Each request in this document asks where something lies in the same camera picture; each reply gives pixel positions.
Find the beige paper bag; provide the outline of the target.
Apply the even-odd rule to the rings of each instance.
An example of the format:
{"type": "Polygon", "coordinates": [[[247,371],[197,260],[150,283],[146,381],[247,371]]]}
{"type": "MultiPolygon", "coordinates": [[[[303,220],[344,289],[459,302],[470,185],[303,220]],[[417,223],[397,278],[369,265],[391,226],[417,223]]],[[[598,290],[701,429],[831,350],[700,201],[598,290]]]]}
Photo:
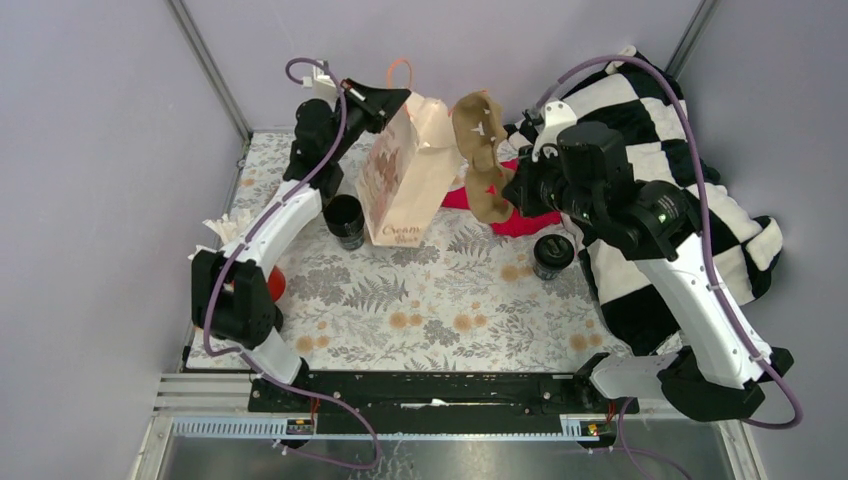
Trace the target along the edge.
{"type": "Polygon", "coordinates": [[[412,92],[376,137],[357,179],[371,243],[419,247],[461,163],[448,106],[412,92]]]}

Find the black cup lid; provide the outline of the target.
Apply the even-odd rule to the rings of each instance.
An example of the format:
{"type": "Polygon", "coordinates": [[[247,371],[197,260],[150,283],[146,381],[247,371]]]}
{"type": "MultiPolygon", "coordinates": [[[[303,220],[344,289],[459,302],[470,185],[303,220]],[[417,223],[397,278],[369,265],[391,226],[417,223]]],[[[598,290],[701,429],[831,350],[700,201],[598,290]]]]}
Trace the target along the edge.
{"type": "Polygon", "coordinates": [[[565,236],[548,234],[536,241],[533,254],[538,265],[548,269],[562,270],[573,262],[575,247],[565,236]]]}

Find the dark translucent coffee cup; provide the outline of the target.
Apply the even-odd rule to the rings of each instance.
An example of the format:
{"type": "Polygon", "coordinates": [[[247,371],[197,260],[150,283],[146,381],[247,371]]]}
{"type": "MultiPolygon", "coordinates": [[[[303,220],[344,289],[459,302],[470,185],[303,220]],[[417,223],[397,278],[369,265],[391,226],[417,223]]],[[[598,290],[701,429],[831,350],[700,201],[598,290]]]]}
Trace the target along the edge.
{"type": "Polygon", "coordinates": [[[535,262],[533,272],[537,278],[543,281],[551,281],[556,279],[565,269],[561,265],[548,265],[542,262],[535,262]]]}

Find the single brown pulp carrier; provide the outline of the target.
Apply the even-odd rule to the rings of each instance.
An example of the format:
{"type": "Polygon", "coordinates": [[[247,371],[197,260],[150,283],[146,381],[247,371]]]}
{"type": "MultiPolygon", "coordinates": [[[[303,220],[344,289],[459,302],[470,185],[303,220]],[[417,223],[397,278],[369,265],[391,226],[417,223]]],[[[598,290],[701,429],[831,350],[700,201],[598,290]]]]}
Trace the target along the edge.
{"type": "Polygon", "coordinates": [[[502,195],[514,172],[497,156],[507,138],[501,114],[502,107],[485,91],[461,98],[451,114],[456,145],[468,162],[464,182],[469,208],[485,224],[506,222],[514,210],[502,195]]]}

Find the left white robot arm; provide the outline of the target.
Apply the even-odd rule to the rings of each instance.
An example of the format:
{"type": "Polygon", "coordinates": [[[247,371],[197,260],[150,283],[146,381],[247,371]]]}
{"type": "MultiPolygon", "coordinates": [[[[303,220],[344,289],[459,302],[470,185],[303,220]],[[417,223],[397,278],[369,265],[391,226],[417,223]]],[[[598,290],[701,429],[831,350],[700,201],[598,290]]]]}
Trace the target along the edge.
{"type": "Polygon", "coordinates": [[[283,314],[267,280],[297,234],[337,193],[339,161],[365,133],[382,132],[411,92],[341,81],[330,99],[310,99],[296,110],[295,139],[283,180],[246,229],[217,250],[202,248],[191,261],[191,320],[206,339],[244,355],[267,379],[272,398],[288,411],[309,401],[310,385],[298,375],[302,358],[279,329],[283,314]]]}

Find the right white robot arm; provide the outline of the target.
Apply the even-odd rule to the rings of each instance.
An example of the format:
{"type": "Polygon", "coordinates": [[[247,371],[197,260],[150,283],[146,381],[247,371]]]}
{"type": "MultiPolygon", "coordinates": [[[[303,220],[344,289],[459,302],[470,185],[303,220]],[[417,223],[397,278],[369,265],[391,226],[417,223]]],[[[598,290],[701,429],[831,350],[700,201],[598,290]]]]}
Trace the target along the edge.
{"type": "Polygon", "coordinates": [[[589,226],[648,278],[687,338],[674,354],[592,360],[573,386],[583,410],[631,397],[664,400],[699,422],[750,421],[765,399],[762,384],[793,365],[721,285],[708,216],[676,185],[636,179],[619,132],[588,122],[522,147],[502,194],[525,216],[558,212],[589,226]]]}

